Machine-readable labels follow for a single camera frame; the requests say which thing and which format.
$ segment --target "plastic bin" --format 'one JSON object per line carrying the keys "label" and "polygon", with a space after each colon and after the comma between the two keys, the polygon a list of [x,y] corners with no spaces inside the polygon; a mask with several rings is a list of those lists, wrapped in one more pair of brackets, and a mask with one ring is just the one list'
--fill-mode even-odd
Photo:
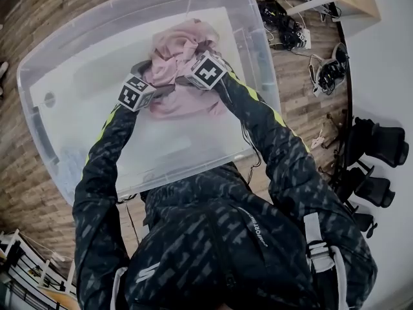
{"label": "plastic bin", "polygon": [[[73,204],[89,149],[116,104],[132,65],[147,59],[152,35],[188,18],[209,22],[220,51],[246,84],[280,112],[265,29],[255,0],[110,0],[62,26],[19,65],[17,82],[35,145]],[[252,153],[239,121],[221,116],[156,120],[138,115],[118,161],[120,198]]]}

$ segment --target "person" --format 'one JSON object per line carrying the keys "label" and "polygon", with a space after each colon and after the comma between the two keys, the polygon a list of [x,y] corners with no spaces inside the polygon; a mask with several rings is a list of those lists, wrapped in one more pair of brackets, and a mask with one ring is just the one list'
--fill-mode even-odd
{"label": "person", "polygon": [[233,163],[145,195],[149,233],[129,259],[116,161],[137,113],[116,105],[76,187],[82,309],[359,309],[377,267],[349,210],[302,140],[228,72],[214,87],[267,164],[272,204]]}

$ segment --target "wooden desk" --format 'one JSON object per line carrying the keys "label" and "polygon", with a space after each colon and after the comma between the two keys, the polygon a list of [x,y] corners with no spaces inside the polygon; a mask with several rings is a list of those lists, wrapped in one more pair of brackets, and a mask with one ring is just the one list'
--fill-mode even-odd
{"label": "wooden desk", "polygon": [[342,11],[340,18],[349,16],[367,16],[380,20],[380,13],[375,0],[311,0],[294,8],[288,9],[288,15],[294,15],[327,3],[335,3]]}

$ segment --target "wall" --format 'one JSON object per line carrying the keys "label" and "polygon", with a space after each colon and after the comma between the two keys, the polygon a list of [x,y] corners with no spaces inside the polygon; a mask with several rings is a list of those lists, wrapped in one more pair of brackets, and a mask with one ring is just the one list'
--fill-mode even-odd
{"label": "wall", "polygon": [[[413,146],[413,0],[376,0],[382,21],[342,22],[350,55],[354,115],[402,126]],[[413,296],[413,150],[404,166],[375,165],[396,191],[388,209],[372,209],[379,226],[368,240],[379,267],[365,309],[392,309]]]}

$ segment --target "pink fabric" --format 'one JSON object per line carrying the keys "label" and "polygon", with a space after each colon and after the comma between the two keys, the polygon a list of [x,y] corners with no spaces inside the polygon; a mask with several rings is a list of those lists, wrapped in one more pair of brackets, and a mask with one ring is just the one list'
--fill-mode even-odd
{"label": "pink fabric", "polygon": [[[144,80],[155,87],[174,84],[175,78],[188,74],[196,62],[198,45],[206,44],[214,49],[218,40],[216,31],[198,19],[190,19],[154,35],[152,66],[143,74]],[[214,90],[203,91],[177,84],[168,96],[153,100],[149,109],[155,117],[167,118],[200,111],[218,115],[225,111],[225,106]]]}

